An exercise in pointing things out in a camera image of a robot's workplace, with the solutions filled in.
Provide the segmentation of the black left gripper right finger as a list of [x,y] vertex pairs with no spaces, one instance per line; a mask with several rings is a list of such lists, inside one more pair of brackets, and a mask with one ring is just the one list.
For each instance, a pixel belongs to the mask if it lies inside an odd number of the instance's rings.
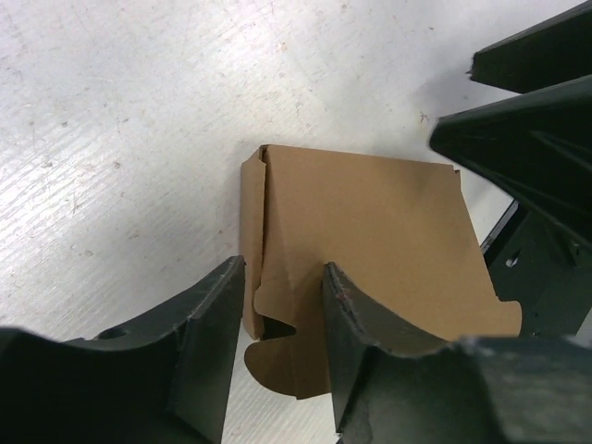
[[591,347],[573,338],[446,342],[323,275],[327,361],[342,443],[587,443]]

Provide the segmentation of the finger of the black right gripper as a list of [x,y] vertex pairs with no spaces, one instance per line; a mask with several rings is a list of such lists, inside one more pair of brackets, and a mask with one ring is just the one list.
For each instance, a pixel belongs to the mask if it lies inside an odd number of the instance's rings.
[[476,52],[474,82],[513,93],[530,93],[591,74],[591,3]]

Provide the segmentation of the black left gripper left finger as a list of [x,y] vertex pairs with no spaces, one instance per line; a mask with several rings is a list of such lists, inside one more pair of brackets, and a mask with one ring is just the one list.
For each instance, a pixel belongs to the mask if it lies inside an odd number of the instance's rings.
[[93,339],[1,330],[5,443],[217,443],[242,313],[234,256]]

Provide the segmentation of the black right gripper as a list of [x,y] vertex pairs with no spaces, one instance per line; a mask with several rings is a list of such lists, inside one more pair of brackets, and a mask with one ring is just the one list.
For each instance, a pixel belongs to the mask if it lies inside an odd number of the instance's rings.
[[[443,117],[429,146],[590,240],[590,77]],[[591,249],[542,216],[512,203],[485,239],[485,262],[499,299],[521,305],[521,336],[574,335],[584,324]]]

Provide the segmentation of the brown paper box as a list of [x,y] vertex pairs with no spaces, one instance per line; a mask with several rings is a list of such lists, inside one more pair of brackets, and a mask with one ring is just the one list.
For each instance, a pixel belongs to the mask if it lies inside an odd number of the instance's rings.
[[518,302],[492,285],[452,166],[279,145],[241,167],[244,362],[297,399],[329,390],[324,266],[439,339],[515,336]]

